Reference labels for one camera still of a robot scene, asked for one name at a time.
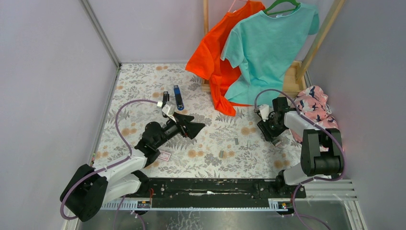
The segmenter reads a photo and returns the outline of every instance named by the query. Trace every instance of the orange t-shirt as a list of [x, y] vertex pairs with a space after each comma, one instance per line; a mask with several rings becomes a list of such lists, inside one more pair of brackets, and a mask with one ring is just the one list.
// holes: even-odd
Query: orange t-shirt
[[230, 13], [209, 31], [200, 42], [192, 55], [186, 70], [197, 76], [210, 81], [210, 90], [213, 98], [214, 108], [228, 116], [235, 116], [236, 110], [233, 105], [243, 106], [229, 102], [224, 95], [228, 87], [241, 75], [239, 68], [233, 69], [226, 59], [220, 60], [221, 51], [231, 29], [241, 20], [264, 10], [265, 7], [260, 1], [248, 1], [241, 9]]

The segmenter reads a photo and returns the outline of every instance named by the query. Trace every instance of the glass panel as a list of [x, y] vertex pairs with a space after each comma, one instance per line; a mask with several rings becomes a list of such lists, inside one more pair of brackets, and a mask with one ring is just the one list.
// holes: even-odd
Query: glass panel
[[[311, 215], [325, 221], [331, 229], [351, 229], [351, 225], [340, 201], [297, 201], [300, 214]], [[82, 223], [81, 230], [111, 230], [115, 211], [99, 211], [91, 220]], [[191, 229], [191, 230], [250, 230], [250, 229], [305, 229], [297, 217], [281, 217], [276, 212], [243, 211], [149, 211], [144, 214], [146, 229]], [[324, 230], [322, 224], [304, 218], [311, 228]], [[119, 211], [116, 229], [142, 229], [140, 219], [129, 211]]]

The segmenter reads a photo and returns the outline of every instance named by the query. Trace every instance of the cable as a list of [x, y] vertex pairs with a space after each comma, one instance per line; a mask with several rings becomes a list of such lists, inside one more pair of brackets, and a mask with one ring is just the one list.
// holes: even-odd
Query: cable
[[133, 154], [133, 150], [131, 149], [130, 144], [128, 144], [128, 142], [125, 140], [125, 138], [123, 137], [123, 135], [121, 134], [121, 132], [120, 132], [120, 130], [119, 130], [119, 128], [118, 128], [118, 115], [119, 115], [119, 113], [121, 112], [121, 110], [122, 110], [124, 107], [126, 107], [126, 106], [129, 105], [129, 104], [135, 103], [135, 102], [150, 102], [150, 103], [157, 104], [157, 102], [155, 102], [155, 101], [146, 100], [146, 99], [137, 99], [137, 100], [132, 100], [132, 101], [129, 101], [129, 102], [123, 104], [123, 105], [118, 109], [118, 111], [117, 111], [117, 113], [116, 113], [116, 115], [115, 115], [115, 123], [114, 123], [114, 124], [115, 124], [115, 128], [116, 128], [116, 130], [117, 130], [118, 135], [120, 136], [120, 138], [123, 140], [123, 142], [125, 143], [125, 145], [128, 147], [128, 150], [130, 151], [130, 154], [129, 154], [125, 159], [123, 159], [123, 160], [121, 160], [121, 161], [118, 161], [118, 162], [116, 162], [116, 163], [113, 163], [113, 164], [111, 164], [111, 165], [108, 165], [106, 168], [102, 168], [102, 169], [96, 170], [96, 171], [94, 171], [94, 172], [91, 172], [91, 173], [87, 174], [86, 176], [84, 176], [82, 179], [78, 180], [78, 181], [68, 190], [68, 192], [66, 193], [65, 197], [63, 198], [63, 200], [62, 200], [62, 202], [61, 202], [61, 208], [59, 209], [59, 212], [61, 213], [62, 218], [67, 219], [67, 220], [73, 220], [73, 219], [78, 218], [78, 217], [76, 217], [76, 216], [74, 216], [74, 217], [68, 217], [68, 216], [66, 216], [65, 213], [64, 213], [64, 206], [65, 206], [66, 200], [68, 199], [68, 197], [70, 196], [70, 194], [72, 194], [72, 192], [73, 192], [82, 182], [84, 182], [84, 181], [87, 180], [89, 177], [91, 177], [91, 176], [93, 176], [93, 175], [95, 175], [95, 174], [101, 173], [101, 172], [103, 172], [103, 171], [105, 171], [105, 170], [107, 170], [107, 169], [110, 169], [110, 168], [112, 168], [112, 167], [114, 167], [114, 166], [117, 166], [117, 165], [119, 165], [119, 164], [121, 164], [121, 163], [124, 163], [124, 162], [126, 162], [128, 159], [130, 159], [130, 156]]
[[120, 209], [121, 204], [123, 204], [124, 199], [125, 199], [125, 195], [123, 196], [123, 198], [121, 199], [120, 203], [118, 204], [117, 210], [116, 210], [116, 212], [115, 212], [114, 221], [113, 221], [113, 230], [115, 230], [115, 221], [117, 220], [118, 210]]
[[139, 219], [141, 220], [141, 223], [142, 223], [142, 230], [145, 230], [146, 228], [145, 228], [145, 221], [144, 221], [144, 219], [143, 219], [142, 216], [140, 216], [138, 213], [136, 213], [136, 216], [137, 216], [137, 218], [139, 218]]
[[[282, 217], [283, 218], [289, 218], [289, 217], [294, 217], [294, 216], [300, 216], [300, 217], [316, 220], [316, 221], [322, 223], [328, 230], [331, 230], [331, 228], [327, 225], [327, 223], [320, 220], [319, 218], [312, 217], [312, 216], [309, 216], [309, 215], [305, 215], [305, 214], [287, 214], [287, 215], [283, 215]], [[272, 218], [280, 218], [281, 216], [280, 215], [273, 215], [273, 216], [270, 216], [270, 217], [272, 217]]]
[[[257, 97], [255, 97], [255, 101], [254, 101], [254, 107], [255, 107], [255, 109], [258, 108], [258, 107], [257, 107], [257, 99], [258, 99], [258, 97], [259, 97], [261, 94], [263, 94], [264, 92], [266, 92], [266, 91], [279, 92], [279, 93], [283, 94], [287, 99], [289, 99], [289, 100], [292, 102], [293, 106], [295, 107], [295, 109], [296, 109], [296, 111], [297, 111], [297, 114], [298, 114], [301, 118], [303, 118], [305, 121], [307, 121], [308, 123], [310, 123], [311, 125], [313, 125], [314, 127], [316, 127], [316, 128], [318, 128], [318, 129], [320, 129], [321, 131], [323, 131], [329, 138], [331, 138], [331, 140], [334, 142], [334, 144], [337, 146], [337, 148], [338, 148], [339, 151], [341, 152], [341, 155], [343, 156], [343, 165], [344, 165], [344, 168], [343, 168], [343, 172], [341, 173], [341, 175], [340, 175], [339, 177], [330, 179], [330, 178], [323, 178], [323, 177], [318, 177], [318, 176], [316, 176], [316, 177], [307, 179], [307, 180], [305, 180], [305, 181], [303, 181], [303, 182], [301, 182], [301, 183], [299, 183], [299, 184], [297, 185], [297, 187], [296, 187], [295, 190], [294, 190], [293, 196], [292, 196], [293, 210], [294, 210], [295, 213], [297, 213], [296, 205], [295, 205], [294, 199], [295, 199], [296, 193], [297, 193], [298, 189], [301, 187], [301, 185], [303, 185], [303, 184], [305, 184], [305, 183], [308, 183], [308, 182], [310, 182], [310, 181], [313, 181], [314, 179], [318, 179], [318, 180], [322, 180], [322, 181], [338, 181], [338, 180], [341, 180], [342, 178], [344, 178], [344, 176], [345, 176], [345, 174], [346, 174], [346, 172], [347, 172], [347, 170], [346, 170], [347, 167], [345, 167], [345, 163], [346, 163], [346, 161], [347, 161], [347, 158], [346, 158], [346, 156], [345, 156], [344, 149], [343, 149], [342, 146], [339, 144], [339, 142], [337, 141], [337, 139], [336, 139], [335, 137], [333, 137], [333, 135], [331, 135], [329, 132], [327, 132], [327, 130], [325, 130], [323, 127], [321, 127], [320, 125], [316, 124], [314, 121], [312, 121], [311, 119], [309, 119], [308, 117], [306, 117], [304, 114], [301, 114], [301, 111], [299, 110], [299, 108], [297, 107], [297, 105], [294, 103], [294, 100], [293, 100], [289, 95], [287, 95], [286, 93], [284, 93], [284, 92], [282, 92], [282, 91], [279, 91], [279, 90], [275, 90], [275, 89], [267, 89], [267, 90], [261, 91], [260, 93], [258, 93]], [[305, 222], [303, 222], [302, 218], [300, 218], [301, 216], [304, 217], [304, 215], [302, 215], [302, 214], [296, 214], [296, 216], [299, 218], [300, 222], [301, 222], [303, 225], [306, 226], [307, 229], [311, 230], [311, 228], [310, 228], [309, 226], [307, 226], [307, 225], [305, 224]], [[315, 220], [321, 222], [322, 224], [324, 224], [329, 230], [331, 229], [331, 228], [330, 228], [327, 224], [325, 224], [322, 220], [317, 219], [317, 218], [315, 218], [315, 217], [311, 217], [311, 216], [309, 216], [309, 218], [315, 219]]]
[[152, 207], [152, 196], [154, 195], [154, 189], [150, 188], [149, 189], [149, 207]]

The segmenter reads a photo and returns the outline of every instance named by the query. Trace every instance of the teal t-shirt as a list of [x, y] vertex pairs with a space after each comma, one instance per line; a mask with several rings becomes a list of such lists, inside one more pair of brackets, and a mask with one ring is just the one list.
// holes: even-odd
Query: teal t-shirt
[[[226, 99], [239, 104], [254, 104], [262, 90], [282, 90], [285, 72], [299, 53], [308, 35], [319, 28], [315, 5], [300, 3], [286, 16], [270, 17], [263, 11], [240, 21], [231, 30], [221, 59], [227, 58], [241, 76], [229, 88]], [[258, 105], [270, 104], [279, 95], [266, 92]]]

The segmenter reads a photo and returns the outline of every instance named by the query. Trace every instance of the pink hanger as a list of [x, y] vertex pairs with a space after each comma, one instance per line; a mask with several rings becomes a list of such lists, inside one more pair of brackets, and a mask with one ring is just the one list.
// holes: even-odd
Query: pink hanger
[[234, 3], [235, 3], [236, 1], [237, 1], [237, 0], [234, 0], [233, 4], [231, 4], [230, 9], [228, 9], [228, 12], [230, 12], [231, 8], [233, 8]]

